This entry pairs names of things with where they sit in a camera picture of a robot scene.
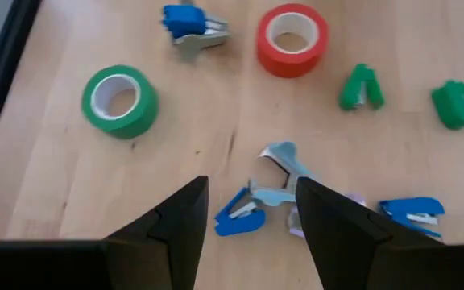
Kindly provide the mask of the blue staple remover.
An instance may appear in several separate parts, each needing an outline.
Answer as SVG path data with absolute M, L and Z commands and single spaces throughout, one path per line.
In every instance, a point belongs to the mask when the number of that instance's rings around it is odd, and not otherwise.
M 207 13 L 193 0 L 164 6 L 163 16 L 172 45 L 186 62 L 194 62 L 203 49 L 222 45 L 230 37 L 228 22 Z

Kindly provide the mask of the red tape roll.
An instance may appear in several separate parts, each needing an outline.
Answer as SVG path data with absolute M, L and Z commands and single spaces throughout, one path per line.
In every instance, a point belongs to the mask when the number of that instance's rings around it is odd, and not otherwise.
M 299 50 L 290 51 L 276 38 L 294 34 L 305 41 Z M 296 78 L 309 73 L 325 54 L 329 43 L 329 25 L 311 6 L 286 3 L 266 12 L 259 21 L 256 52 L 259 63 L 269 73 Z

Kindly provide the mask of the green tape roll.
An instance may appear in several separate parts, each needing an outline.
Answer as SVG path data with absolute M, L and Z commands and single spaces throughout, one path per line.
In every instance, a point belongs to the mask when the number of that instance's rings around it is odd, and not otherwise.
M 110 103 L 120 93 L 131 90 L 134 102 L 120 115 L 110 113 Z M 133 139 L 155 122 L 160 103 L 154 86 L 138 69 L 124 64 L 96 72 L 85 85 L 81 110 L 98 130 L 116 139 Z

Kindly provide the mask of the blue mini stapler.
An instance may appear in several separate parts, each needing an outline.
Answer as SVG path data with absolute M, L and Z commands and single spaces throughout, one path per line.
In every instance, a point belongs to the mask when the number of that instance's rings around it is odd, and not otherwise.
M 243 187 L 214 217 L 216 226 L 214 227 L 219 236 L 225 237 L 233 234 L 251 232 L 261 228 L 267 218 L 266 212 L 260 209 L 254 201 L 249 201 L 240 209 L 231 210 L 247 194 L 249 189 Z
M 379 210 L 392 221 L 411 230 L 428 236 L 441 238 L 442 235 L 430 229 L 418 226 L 418 223 L 438 225 L 437 216 L 444 215 L 442 203 L 432 197 L 410 197 L 379 202 Z

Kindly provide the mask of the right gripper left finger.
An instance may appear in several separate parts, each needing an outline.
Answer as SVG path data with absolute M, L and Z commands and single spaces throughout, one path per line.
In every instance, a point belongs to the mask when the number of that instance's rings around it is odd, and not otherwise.
M 107 236 L 112 290 L 193 290 L 208 204 L 209 178 L 198 176 Z

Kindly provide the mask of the green mini stapler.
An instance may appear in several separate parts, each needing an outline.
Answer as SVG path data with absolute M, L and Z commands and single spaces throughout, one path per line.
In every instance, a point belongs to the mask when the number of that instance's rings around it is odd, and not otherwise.
M 366 64 L 357 64 L 346 79 L 338 104 L 343 110 L 356 110 L 366 101 L 375 110 L 385 105 L 385 97 L 375 70 Z
M 464 82 L 447 80 L 432 90 L 431 98 L 440 121 L 451 130 L 464 128 Z

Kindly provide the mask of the grey staple remover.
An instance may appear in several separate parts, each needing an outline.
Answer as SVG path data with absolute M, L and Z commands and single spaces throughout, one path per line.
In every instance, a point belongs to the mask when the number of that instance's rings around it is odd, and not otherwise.
M 296 186 L 300 177 L 315 176 L 297 159 L 297 149 L 294 142 L 283 141 L 269 143 L 260 153 L 259 158 L 268 158 L 282 168 L 288 178 L 282 188 L 268 188 L 259 186 L 255 179 L 249 179 L 251 196 L 267 206 L 275 207 L 284 202 L 296 201 Z

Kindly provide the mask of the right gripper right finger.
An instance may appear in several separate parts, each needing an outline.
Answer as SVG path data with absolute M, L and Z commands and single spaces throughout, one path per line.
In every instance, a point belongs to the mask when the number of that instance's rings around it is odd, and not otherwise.
M 315 180 L 297 181 L 296 203 L 325 290 L 431 290 L 449 273 L 438 241 Z

